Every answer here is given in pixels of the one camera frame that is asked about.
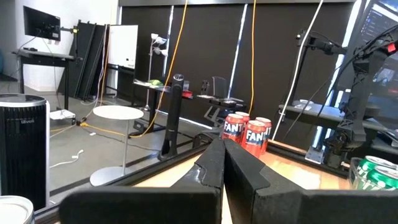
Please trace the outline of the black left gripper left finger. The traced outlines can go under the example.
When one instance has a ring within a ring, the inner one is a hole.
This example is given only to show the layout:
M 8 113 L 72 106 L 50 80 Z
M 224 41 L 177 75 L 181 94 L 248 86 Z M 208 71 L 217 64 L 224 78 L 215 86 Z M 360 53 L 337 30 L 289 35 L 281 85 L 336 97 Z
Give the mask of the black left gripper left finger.
M 95 187 L 60 203 L 61 223 L 221 223 L 224 142 L 215 139 L 170 187 Z

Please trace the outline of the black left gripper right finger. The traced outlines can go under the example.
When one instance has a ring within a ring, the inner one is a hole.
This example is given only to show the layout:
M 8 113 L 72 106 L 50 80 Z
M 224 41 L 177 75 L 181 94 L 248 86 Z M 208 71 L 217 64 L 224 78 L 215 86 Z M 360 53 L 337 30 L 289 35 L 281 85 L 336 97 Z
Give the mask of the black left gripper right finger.
M 306 190 L 230 139 L 224 186 L 233 223 L 397 223 L 397 192 Z

